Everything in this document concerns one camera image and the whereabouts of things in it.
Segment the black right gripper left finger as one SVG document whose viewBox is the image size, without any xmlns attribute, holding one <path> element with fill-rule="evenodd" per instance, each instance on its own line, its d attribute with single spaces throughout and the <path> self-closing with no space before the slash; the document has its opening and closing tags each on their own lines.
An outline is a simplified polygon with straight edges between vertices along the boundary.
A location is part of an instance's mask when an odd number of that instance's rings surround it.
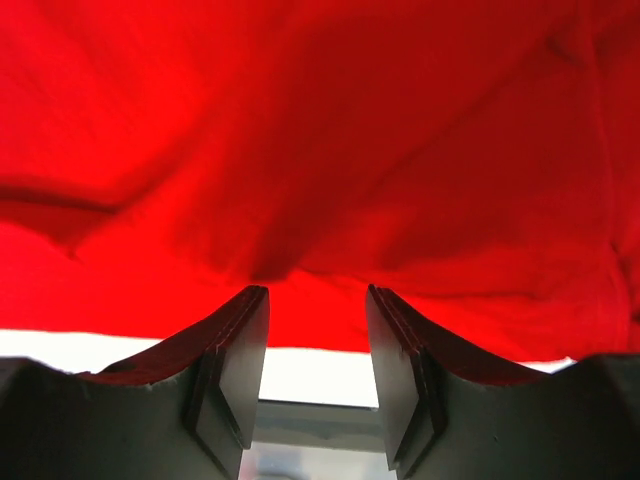
<svg viewBox="0 0 640 480">
<path fill-rule="evenodd" d="M 266 288 L 103 371 L 1 362 L 5 479 L 235 479 L 251 446 Z"/>
</svg>

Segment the red t shirt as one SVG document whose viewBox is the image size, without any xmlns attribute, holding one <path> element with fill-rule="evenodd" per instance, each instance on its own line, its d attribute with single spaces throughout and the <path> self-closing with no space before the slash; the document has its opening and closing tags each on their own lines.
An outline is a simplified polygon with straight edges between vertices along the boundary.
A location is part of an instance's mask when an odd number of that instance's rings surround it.
<svg viewBox="0 0 640 480">
<path fill-rule="evenodd" d="M 163 338 L 249 284 L 515 361 L 639 349 L 635 1 L 5 1 L 1 324 Z"/>
</svg>

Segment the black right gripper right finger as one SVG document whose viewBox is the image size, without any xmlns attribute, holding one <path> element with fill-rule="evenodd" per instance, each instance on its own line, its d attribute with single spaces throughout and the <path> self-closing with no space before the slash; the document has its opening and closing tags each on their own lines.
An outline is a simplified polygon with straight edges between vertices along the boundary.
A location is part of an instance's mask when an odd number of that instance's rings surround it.
<svg viewBox="0 0 640 480">
<path fill-rule="evenodd" d="M 366 298 L 389 468 L 401 479 L 635 479 L 639 359 L 554 373 L 494 355 L 393 291 Z"/>
</svg>

